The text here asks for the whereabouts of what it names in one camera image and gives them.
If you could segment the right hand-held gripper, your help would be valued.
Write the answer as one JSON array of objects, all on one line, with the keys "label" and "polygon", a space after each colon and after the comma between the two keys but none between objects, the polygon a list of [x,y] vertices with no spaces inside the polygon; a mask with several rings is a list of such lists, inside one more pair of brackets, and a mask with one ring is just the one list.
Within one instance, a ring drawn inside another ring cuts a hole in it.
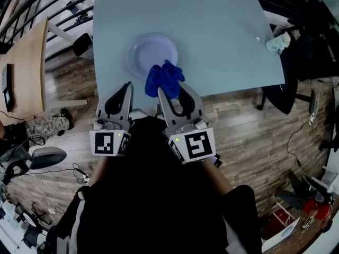
[{"label": "right hand-held gripper", "polygon": [[215,155],[213,128],[203,117],[204,106],[201,97],[189,85],[179,83],[179,104],[181,113],[175,113],[171,100],[162,88],[158,98],[167,128],[163,131],[167,143],[181,164],[201,161]]}]

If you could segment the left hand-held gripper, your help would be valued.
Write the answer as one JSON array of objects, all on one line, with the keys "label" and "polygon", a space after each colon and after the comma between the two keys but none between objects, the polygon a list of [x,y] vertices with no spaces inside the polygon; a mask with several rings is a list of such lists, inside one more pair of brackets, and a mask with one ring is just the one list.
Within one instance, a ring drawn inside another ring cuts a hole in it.
[{"label": "left hand-held gripper", "polygon": [[132,102],[133,84],[130,81],[111,90],[99,100],[93,130],[90,130],[93,156],[122,157],[126,154],[135,124],[129,120]]}]

